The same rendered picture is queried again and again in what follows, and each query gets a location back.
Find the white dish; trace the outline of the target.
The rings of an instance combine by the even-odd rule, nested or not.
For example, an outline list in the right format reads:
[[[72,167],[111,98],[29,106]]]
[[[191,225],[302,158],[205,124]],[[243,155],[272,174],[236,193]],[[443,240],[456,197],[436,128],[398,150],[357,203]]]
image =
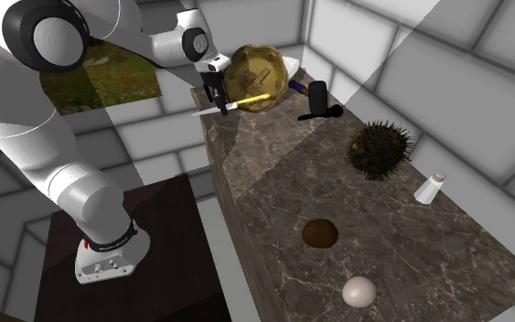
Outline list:
[[[300,60],[283,56],[283,63],[287,70],[288,86],[292,88],[296,83],[299,83],[302,80]]]

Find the white salt shaker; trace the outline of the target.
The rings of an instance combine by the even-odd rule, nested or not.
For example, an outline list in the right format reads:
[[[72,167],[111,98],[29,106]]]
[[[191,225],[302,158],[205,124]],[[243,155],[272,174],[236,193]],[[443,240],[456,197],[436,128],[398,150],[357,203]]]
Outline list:
[[[446,179],[443,171],[434,172],[426,181],[414,192],[414,198],[425,205],[431,204],[435,196],[441,189]]]

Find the black kitchen tool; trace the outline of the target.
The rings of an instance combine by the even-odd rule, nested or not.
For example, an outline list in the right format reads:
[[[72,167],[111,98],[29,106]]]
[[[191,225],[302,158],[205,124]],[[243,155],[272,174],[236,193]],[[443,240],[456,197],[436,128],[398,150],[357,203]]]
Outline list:
[[[339,118],[344,113],[343,108],[339,104],[328,106],[327,85],[323,80],[312,81],[306,89],[310,113],[298,116],[298,121],[320,117]]]

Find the flower meadow wall picture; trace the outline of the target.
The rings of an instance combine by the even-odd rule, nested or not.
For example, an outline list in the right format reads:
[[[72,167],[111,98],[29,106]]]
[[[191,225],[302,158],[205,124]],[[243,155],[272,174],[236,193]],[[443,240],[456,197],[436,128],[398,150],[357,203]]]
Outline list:
[[[42,73],[44,93],[60,114],[73,114],[159,97],[155,68],[138,55],[91,38],[82,65]]]

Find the brown round fruit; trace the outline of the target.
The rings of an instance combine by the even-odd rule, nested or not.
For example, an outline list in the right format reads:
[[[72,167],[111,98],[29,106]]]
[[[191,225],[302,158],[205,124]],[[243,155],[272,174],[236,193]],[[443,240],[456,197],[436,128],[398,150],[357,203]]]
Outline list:
[[[309,221],[302,229],[304,243],[312,248],[327,249],[338,241],[338,229],[327,219]]]

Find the white egg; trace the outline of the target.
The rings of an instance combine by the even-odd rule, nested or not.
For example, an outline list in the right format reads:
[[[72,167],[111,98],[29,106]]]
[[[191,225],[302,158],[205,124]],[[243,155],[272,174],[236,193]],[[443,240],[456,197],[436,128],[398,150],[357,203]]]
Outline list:
[[[376,285],[364,276],[350,278],[342,288],[342,297],[345,303],[356,308],[372,305],[376,296]]]

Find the golden round bowl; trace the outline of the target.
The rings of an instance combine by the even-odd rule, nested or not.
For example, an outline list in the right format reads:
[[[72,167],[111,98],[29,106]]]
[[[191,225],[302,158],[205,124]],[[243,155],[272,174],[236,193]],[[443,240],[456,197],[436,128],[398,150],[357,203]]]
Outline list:
[[[288,87],[288,70],[282,55],[268,45],[244,45],[231,56],[224,71],[224,89],[229,102],[238,102],[262,94],[269,97],[242,103],[239,109],[248,113],[270,110]]]

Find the blue and yellow handled tool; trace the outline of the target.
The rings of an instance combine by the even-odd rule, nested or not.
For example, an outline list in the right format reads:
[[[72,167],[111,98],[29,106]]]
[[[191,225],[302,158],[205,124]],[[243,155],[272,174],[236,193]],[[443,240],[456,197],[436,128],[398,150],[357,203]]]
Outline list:
[[[303,95],[306,95],[306,96],[308,96],[308,95],[309,95],[309,90],[308,90],[308,88],[307,88],[305,85],[303,85],[303,84],[299,83],[299,82],[298,82],[298,81],[296,81],[296,80],[290,80],[290,81],[288,82],[288,87],[289,87],[290,89],[293,89],[294,91],[296,91],[296,92],[298,92],[298,93],[303,94]]]

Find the dark spiky ball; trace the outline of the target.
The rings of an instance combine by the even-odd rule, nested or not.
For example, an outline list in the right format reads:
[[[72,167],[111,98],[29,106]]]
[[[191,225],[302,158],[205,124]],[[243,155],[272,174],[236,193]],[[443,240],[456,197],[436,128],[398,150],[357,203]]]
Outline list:
[[[365,180],[383,181],[395,175],[413,148],[410,132],[398,123],[370,121],[347,142],[345,161]]]

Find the dark robot stand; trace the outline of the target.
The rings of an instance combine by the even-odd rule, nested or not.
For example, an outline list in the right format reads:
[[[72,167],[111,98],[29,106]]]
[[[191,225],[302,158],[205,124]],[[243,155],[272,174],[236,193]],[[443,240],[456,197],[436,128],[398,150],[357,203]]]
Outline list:
[[[53,214],[34,322],[232,322],[189,179],[127,191],[123,205],[149,252],[130,276],[92,284],[74,274],[79,228]]]

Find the yellow-handled knife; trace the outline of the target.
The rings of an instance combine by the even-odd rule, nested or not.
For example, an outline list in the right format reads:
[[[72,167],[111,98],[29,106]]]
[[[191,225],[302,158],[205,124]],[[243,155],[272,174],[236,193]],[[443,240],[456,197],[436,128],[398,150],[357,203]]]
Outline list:
[[[250,97],[250,98],[239,100],[239,101],[236,101],[236,102],[226,103],[224,109],[221,109],[220,107],[213,107],[213,108],[208,108],[208,109],[203,110],[203,111],[192,113],[191,115],[192,116],[200,116],[200,115],[211,114],[211,113],[222,113],[224,111],[227,112],[228,110],[237,109],[241,104],[250,103],[250,102],[258,102],[258,101],[262,101],[262,100],[265,100],[265,99],[269,99],[270,97],[271,97],[270,94],[265,93],[265,94],[261,94],[261,95],[258,95],[258,96],[253,96],[253,97]]]

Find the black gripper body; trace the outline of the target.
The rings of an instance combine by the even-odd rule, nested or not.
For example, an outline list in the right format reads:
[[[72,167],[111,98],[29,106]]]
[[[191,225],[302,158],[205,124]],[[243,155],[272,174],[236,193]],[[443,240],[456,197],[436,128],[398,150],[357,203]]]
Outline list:
[[[223,96],[226,94],[223,86],[224,75],[222,71],[201,72],[200,77],[203,81],[203,87],[210,88],[213,97],[215,97],[217,93],[220,93]]]

